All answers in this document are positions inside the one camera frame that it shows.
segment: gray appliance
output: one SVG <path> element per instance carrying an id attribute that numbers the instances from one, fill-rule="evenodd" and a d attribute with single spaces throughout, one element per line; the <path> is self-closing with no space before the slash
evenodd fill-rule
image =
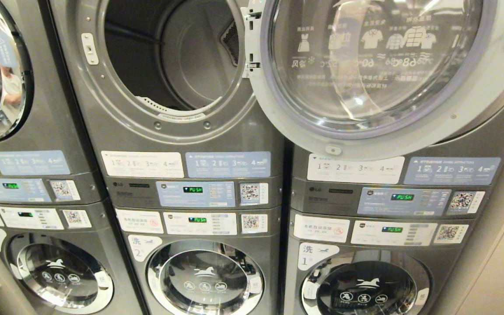
<path id="1" fill-rule="evenodd" d="M 110 207 L 0 204 L 0 257 L 38 314 L 144 314 Z"/>
<path id="2" fill-rule="evenodd" d="M 256 4 L 296 144 L 284 314 L 432 313 L 504 165 L 504 2 Z"/>
<path id="3" fill-rule="evenodd" d="M 152 315 L 274 315 L 280 208 L 116 207 Z"/>
<path id="4" fill-rule="evenodd" d="M 43 10 L 0 1 L 0 202 L 97 202 L 98 164 Z"/>
<path id="5" fill-rule="evenodd" d="M 243 77 L 245 5 L 50 1 L 114 205 L 280 204 L 284 138 Z"/>

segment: qr code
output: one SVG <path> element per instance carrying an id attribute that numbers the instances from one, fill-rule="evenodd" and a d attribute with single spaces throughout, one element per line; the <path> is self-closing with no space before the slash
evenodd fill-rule
<path id="1" fill-rule="evenodd" d="M 450 209 L 468 210 L 475 195 L 474 192 L 456 192 L 450 201 Z"/>
<path id="2" fill-rule="evenodd" d="M 52 185 L 52 190 L 58 199 L 72 197 L 70 186 L 66 181 L 50 181 L 50 185 Z"/>
<path id="3" fill-rule="evenodd" d="M 69 224 L 83 223 L 83 218 L 79 211 L 76 210 L 63 210 L 63 214 L 66 216 L 66 221 Z"/>
<path id="4" fill-rule="evenodd" d="M 258 229 L 260 228 L 259 215 L 242 215 L 242 226 L 244 229 Z"/>
<path id="5" fill-rule="evenodd" d="M 242 200 L 260 200 L 259 184 L 241 184 L 240 198 Z"/>
<path id="6" fill-rule="evenodd" d="M 458 229 L 460 229 L 458 226 L 441 226 L 441 229 L 438 231 L 437 241 L 453 240 L 458 233 Z"/>

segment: stacked washer dryer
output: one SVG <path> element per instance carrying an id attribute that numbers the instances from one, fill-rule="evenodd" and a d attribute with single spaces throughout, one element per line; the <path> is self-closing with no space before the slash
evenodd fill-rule
<path id="1" fill-rule="evenodd" d="M 276 314 L 284 138 L 252 95 L 240 0 L 51 0 L 154 315 Z"/>
<path id="2" fill-rule="evenodd" d="M 0 257 L 41 315 L 142 314 L 57 48 L 47 5 L 0 1 Z"/>
<path id="3" fill-rule="evenodd" d="M 430 313 L 504 165 L 504 1 L 246 10 L 254 93 L 297 145 L 283 313 Z"/>

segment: digital display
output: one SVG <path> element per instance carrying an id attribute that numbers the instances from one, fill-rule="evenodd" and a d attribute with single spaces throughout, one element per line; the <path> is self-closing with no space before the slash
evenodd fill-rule
<path id="1" fill-rule="evenodd" d="M 3 187 L 6 189 L 18 189 L 17 183 L 3 183 Z"/>
<path id="2" fill-rule="evenodd" d="M 407 195 L 404 193 L 394 193 L 392 194 L 391 200 L 402 200 L 402 201 L 412 201 L 415 195 Z"/>
<path id="3" fill-rule="evenodd" d="M 203 187 L 184 187 L 184 192 L 203 193 Z"/>
<path id="4" fill-rule="evenodd" d="M 207 223 L 206 217 L 189 217 L 188 222 L 190 223 Z"/>
<path id="5" fill-rule="evenodd" d="M 382 231 L 386 232 L 386 233 L 401 233 L 402 231 L 404 231 L 404 228 L 403 227 L 383 227 Z"/>

